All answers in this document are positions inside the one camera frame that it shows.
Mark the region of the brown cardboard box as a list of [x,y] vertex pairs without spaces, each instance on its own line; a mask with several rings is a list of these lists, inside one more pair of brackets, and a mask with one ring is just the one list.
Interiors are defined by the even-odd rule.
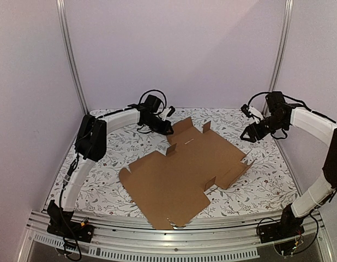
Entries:
[[119,180],[156,230],[183,227],[205,209],[205,192],[231,187],[248,169],[246,154],[211,130],[199,131],[190,117],[173,125],[166,153],[154,151],[119,172]]

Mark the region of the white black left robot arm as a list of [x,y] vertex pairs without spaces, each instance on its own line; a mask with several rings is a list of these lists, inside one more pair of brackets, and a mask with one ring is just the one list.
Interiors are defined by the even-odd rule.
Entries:
[[175,112],[167,106],[167,100],[145,93],[137,104],[108,112],[100,116],[84,115],[74,143],[75,159],[63,178],[62,190],[56,203],[51,200],[47,214],[54,219],[54,228],[64,237],[75,232],[75,225],[69,219],[73,216],[77,196],[94,164],[106,154],[107,135],[115,130],[136,124],[147,126],[151,132],[161,135],[173,134],[168,118]]

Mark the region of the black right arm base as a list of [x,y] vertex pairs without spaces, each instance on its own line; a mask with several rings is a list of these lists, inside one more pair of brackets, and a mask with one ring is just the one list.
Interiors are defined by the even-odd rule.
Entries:
[[285,221],[281,219],[279,222],[273,220],[272,223],[258,224],[256,233],[261,243],[274,242],[289,237],[295,237],[304,233],[303,218],[290,219]]

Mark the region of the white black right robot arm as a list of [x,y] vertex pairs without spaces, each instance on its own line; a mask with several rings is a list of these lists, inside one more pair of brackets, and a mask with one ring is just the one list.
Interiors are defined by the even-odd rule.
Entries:
[[337,121],[281,91],[265,91],[262,95],[265,96],[268,113],[265,115],[255,109],[251,99],[242,105],[243,114],[254,122],[244,129],[240,139],[255,143],[281,131],[283,136],[279,139],[283,140],[290,128],[297,128],[310,135],[298,145],[297,156],[300,160],[308,160],[307,166],[311,171],[318,170],[318,177],[312,180],[312,185],[282,211],[276,233],[281,238],[287,238],[305,217],[331,202],[337,193]]

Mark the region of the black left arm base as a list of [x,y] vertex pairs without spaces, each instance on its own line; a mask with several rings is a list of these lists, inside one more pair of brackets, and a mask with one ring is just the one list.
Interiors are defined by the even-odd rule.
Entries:
[[47,232],[53,235],[61,236],[66,239],[74,239],[81,242],[90,243],[95,227],[88,223],[64,221],[60,219],[58,222],[50,220]]

